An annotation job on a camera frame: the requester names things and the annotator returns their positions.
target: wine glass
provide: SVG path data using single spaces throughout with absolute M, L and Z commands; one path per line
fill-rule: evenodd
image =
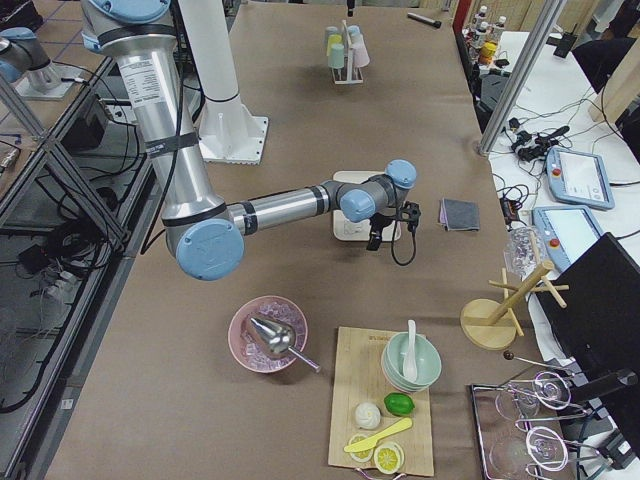
M 531 463 L 531 456 L 525 439 L 512 433 L 500 436 L 491 446 L 489 462 L 505 478 L 528 478 L 527 466 Z
M 498 393 L 495 400 L 498 413 L 507 420 L 520 420 L 535 417 L 540 402 L 533 389 L 528 387 L 507 387 Z
M 552 409 L 562 410 L 571 401 L 571 392 L 564 379 L 555 372 L 540 372 L 532 382 L 533 391 L 540 402 Z
M 569 460 L 567 446 L 562 438 L 547 427 L 533 427 L 527 433 L 527 452 L 540 468 L 559 472 Z

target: marker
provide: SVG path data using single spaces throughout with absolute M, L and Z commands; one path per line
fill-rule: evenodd
M 442 26 L 442 22 L 440 20 L 434 20 L 432 18 L 423 17 L 422 15 L 418 15 L 416 13 L 407 13 L 407 17 L 416 20 L 420 23 L 426 23 L 427 25 L 433 28 L 440 28 Z

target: computer monitor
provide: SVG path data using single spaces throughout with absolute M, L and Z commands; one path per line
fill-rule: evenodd
M 563 309 L 549 293 L 538 299 L 567 355 L 590 381 L 621 369 L 640 375 L 640 267 L 605 233 L 555 281 L 567 284 Z M 640 456 L 640 384 L 600 397 Z

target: stacked bowls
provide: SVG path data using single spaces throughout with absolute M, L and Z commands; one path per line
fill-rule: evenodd
M 433 344 L 422 335 L 416 335 L 415 354 L 418 378 L 410 382 L 402 375 L 402 364 L 409 348 L 409 334 L 396 333 L 382 351 L 382 373 L 396 389 L 405 393 L 429 388 L 440 376 L 442 362 Z

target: blue joint cap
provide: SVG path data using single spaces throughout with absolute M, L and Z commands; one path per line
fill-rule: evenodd
M 178 243 L 180 268 L 198 280 L 218 280 L 234 271 L 244 255 L 244 239 L 228 220 L 210 218 L 191 226 Z
M 7 28 L 0 32 L 0 37 L 7 40 L 35 40 L 37 38 L 36 34 L 27 27 Z
M 169 10 L 170 0 L 89 0 L 105 15 L 125 23 L 149 23 Z
M 349 190 L 340 199 L 340 210 L 351 222 L 358 223 L 376 213 L 376 202 L 364 190 Z
M 95 53 L 100 53 L 102 51 L 102 47 L 100 46 L 100 42 L 96 37 L 92 37 L 85 33 L 82 34 L 82 42 L 84 43 L 84 48 L 90 50 Z
M 393 183 L 398 188 L 405 190 L 412 189 L 416 184 L 418 172 L 411 162 L 402 159 L 396 159 L 389 162 L 385 173 L 391 177 Z
M 10 63 L 0 60 L 0 75 L 2 75 L 2 78 L 4 78 L 7 82 L 13 83 L 22 76 L 22 73 L 20 73 L 20 70 L 18 70 Z

